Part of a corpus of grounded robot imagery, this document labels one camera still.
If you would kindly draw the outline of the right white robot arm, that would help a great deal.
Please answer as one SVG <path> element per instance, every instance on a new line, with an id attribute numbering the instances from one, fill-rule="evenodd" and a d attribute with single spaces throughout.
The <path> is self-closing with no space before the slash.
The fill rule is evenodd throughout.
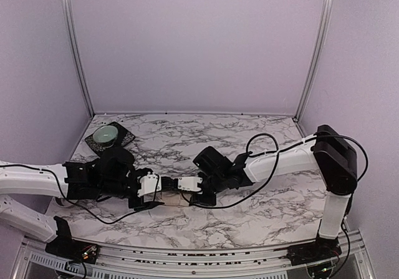
<path id="1" fill-rule="evenodd" d="M 357 166 L 361 148 L 355 139 L 329 125 L 287 147 L 280 147 L 271 134 L 257 134 L 234 160 L 209 146 L 193 161 L 199 169 L 199 190 L 186 201 L 216 209 L 217 196 L 225 190 L 256 185 L 260 192 L 274 177 L 316 173 L 327 193 L 317 237 L 334 240 L 361 179 Z"/>

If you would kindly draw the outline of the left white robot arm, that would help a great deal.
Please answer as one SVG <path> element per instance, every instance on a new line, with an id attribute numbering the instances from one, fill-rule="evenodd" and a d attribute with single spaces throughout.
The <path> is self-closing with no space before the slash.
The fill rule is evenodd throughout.
<path id="1" fill-rule="evenodd" d="M 91 162 L 66 162 L 49 166 L 1 163 L 1 216 L 10 225 L 43 242 L 70 239 L 69 224 L 63 218 L 46 217 L 8 199 L 10 194 L 45 195 L 62 198 L 71 205 L 101 196 L 126 199 L 134 213 L 160 205 L 146 195 L 162 189 L 161 177 L 152 169 L 136 169 L 135 158 L 126 149 L 108 149 Z"/>

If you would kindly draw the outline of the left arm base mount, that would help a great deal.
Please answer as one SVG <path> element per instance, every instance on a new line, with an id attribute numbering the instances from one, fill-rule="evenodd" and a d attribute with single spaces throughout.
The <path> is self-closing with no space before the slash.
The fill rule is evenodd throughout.
<path id="1" fill-rule="evenodd" d="M 99 245 L 73 239 L 67 221 L 57 216 L 54 217 L 54 220 L 57 225 L 56 236 L 46 244 L 45 252 L 68 258 L 76 263 L 95 264 L 99 254 Z"/>

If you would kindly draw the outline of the beige folding umbrella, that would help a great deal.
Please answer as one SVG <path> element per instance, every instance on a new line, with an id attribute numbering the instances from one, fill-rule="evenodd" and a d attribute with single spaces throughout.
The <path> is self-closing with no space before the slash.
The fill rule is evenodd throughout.
<path id="1" fill-rule="evenodd" d="M 188 207 L 189 201 L 185 200 L 179 192 L 160 192 L 156 200 L 169 207 Z"/>

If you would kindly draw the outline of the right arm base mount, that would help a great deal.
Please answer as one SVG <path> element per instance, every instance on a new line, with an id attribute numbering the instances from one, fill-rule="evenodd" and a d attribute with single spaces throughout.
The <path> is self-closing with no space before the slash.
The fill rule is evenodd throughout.
<path id="1" fill-rule="evenodd" d="M 287 248 L 287 259 L 292 266 L 318 262 L 330 258 L 339 258 L 342 254 L 338 236 L 324 237 L 317 232 L 311 242 L 291 245 Z"/>

